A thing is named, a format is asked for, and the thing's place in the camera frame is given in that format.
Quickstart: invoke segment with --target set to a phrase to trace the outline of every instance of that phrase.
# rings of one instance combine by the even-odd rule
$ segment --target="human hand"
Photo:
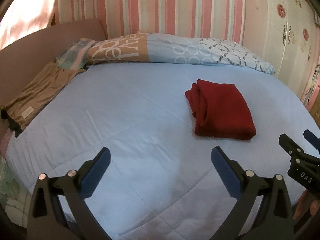
[[[303,212],[303,209],[306,205],[306,200],[307,200],[307,196],[308,196],[308,190],[305,190],[301,197],[298,199],[298,206],[296,208],[296,211],[293,215],[293,219],[297,219],[301,213]],[[320,208],[320,199],[316,199],[314,200],[311,205],[310,205],[310,213],[311,213],[311,216],[314,216],[318,210]]]

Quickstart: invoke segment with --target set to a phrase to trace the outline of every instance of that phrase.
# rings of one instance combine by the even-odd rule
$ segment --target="quilted bedspread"
[[[257,129],[252,140],[193,133],[195,120],[184,92],[197,79],[236,85]],[[102,64],[76,76],[23,133],[11,138],[7,161],[32,192],[40,173],[62,176],[107,147],[111,164],[86,203],[114,240],[206,240],[236,202],[211,163],[212,148],[220,146],[259,176],[282,174],[294,203],[303,187],[287,176],[290,157],[278,138],[286,133],[316,156],[303,138],[305,129],[320,137],[293,92],[275,77],[250,68]],[[250,228],[260,200],[243,232]]]

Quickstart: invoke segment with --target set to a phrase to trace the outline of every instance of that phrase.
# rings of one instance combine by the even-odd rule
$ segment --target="wooden furniture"
[[[320,93],[318,94],[316,101],[310,109],[310,114],[315,119],[316,124],[320,127]]]
[[[243,45],[275,69],[301,100],[316,69],[319,33],[306,0],[246,0]]]

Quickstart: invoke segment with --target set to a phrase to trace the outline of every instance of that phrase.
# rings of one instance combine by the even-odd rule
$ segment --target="window curtain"
[[[0,22],[0,49],[50,25],[55,0],[14,0]]]

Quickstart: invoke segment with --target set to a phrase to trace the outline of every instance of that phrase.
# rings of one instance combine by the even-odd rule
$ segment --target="brown cloth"
[[[54,62],[48,63],[18,97],[0,106],[1,118],[8,119],[9,128],[15,130],[17,137],[78,73],[84,71],[66,70]]]
[[[240,140],[256,135],[247,103],[235,85],[199,79],[185,95],[196,118],[196,135]]]

